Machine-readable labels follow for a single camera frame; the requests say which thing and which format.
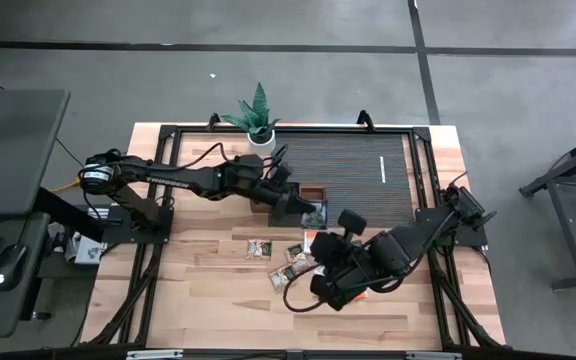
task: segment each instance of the computer mouse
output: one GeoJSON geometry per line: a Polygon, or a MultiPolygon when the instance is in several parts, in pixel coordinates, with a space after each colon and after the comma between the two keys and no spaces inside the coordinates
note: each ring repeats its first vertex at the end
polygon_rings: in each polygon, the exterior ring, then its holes
{"type": "Polygon", "coordinates": [[[10,245],[0,254],[0,291],[12,290],[21,280],[28,248],[21,244],[10,245]]]}

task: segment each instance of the ribbed black mat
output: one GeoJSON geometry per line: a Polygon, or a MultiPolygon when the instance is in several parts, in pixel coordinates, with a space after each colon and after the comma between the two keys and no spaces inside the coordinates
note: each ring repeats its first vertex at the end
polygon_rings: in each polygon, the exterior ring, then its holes
{"type": "Polygon", "coordinates": [[[413,219],[401,135],[278,133],[277,149],[284,144],[290,181],[326,188],[328,226],[337,226],[346,208],[366,218],[368,227],[413,219]]]}

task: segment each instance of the wooden table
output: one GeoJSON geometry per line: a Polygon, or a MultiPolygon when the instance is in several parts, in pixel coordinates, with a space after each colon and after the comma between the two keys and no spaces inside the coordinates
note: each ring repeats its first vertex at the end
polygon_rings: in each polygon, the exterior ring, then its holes
{"type": "MultiPolygon", "coordinates": [[[[160,125],[135,124],[129,154],[152,158],[160,125]]],[[[439,180],[444,187],[465,171],[457,131],[453,126],[431,126],[430,131],[439,180]]],[[[244,135],[185,134],[178,163],[190,162],[218,141],[225,144],[229,157],[248,151],[244,135]]],[[[408,141],[403,144],[412,184],[408,141]]],[[[169,153],[170,147],[164,159],[169,158],[169,153]]],[[[421,147],[419,153],[424,183],[429,184],[421,147]]],[[[214,152],[199,167],[222,161],[218,152],[214,152]]],[[[468,186],[467,177],[462,177],[458,184],[468,186]]],[[[144,197],[147,188],[147,184],[134,185],[144,197]]],[[[302,229],[266,227],[266,216],[253,215],[249,201],[238,196],[210,202],[181,189],[173,191],[173,196],[175,221],[162,256],[148,347],[440,349],[425,259],[392,293],[370,293],[367,299],[349,304],[340,312],[321,306],[309,313],[294,314],[284,307],[281,295],[274,292],[267,274],[286,262],[283,252],[302,241],[302,229]],[[271,260],[246,260],[247,240],[253,237],[273,241],[271,260]]],[[[432,201],[432,194],[427,194],[427,198],[432,201]]],[[[411,199],[416,208],[414,186],[411,199]]],[[[366,229],[361,238],[368,239],[380,230],[366,229]]],[[[120,245],[102,259],[82,341],[97,335],[123,302],[135,248],[120,245]]],[[[495,294],[485,262],[467,248],[455,250],[455,261],[465,303],[491,336],[503,343],[495,294]]],[[[293,306],[303,307],[314,302],[309,283],[309,276],[304,276],[290,290],[293,306]]],[[[445,301],[451,334],[458,341],[454,312],[448,300],[445,301]]],[[[133,336],[139,324],[140,307],[141,304],[137,304],[132,322],[133,336]]]]}

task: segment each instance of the potted plant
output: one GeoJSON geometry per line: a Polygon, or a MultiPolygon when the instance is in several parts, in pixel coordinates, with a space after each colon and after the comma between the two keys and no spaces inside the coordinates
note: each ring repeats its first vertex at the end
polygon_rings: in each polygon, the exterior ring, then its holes
{"type": "Polygon", "coordinates": [[[275,124],[281,119],[268,121],[268,101],[261,83],[252,100],[252,107],[245,100],[239,101],[242,117],[224,115],[223,119],[248,133],[250,148],[257,154],[268,154],[275,149],[275,124]]]}

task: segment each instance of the white pot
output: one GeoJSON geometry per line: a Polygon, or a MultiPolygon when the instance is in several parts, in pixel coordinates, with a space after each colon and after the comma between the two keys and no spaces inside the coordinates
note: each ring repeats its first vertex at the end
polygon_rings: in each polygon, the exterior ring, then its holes
{"type": "Polygon", "coordinates": [[[248,142],[250,143],[250,151],[253,154],[268,156],[273,150],[275,150],[275,145],[277,145],[277,143],[275,142],[275,130],[272,131],[272,136],[270,137],[270,140],[268,140],[263,144],[257,144],[256,142],[252,141],[252,139],[250,138],[250,134],[247,135],[248,135],[248,142]]]}

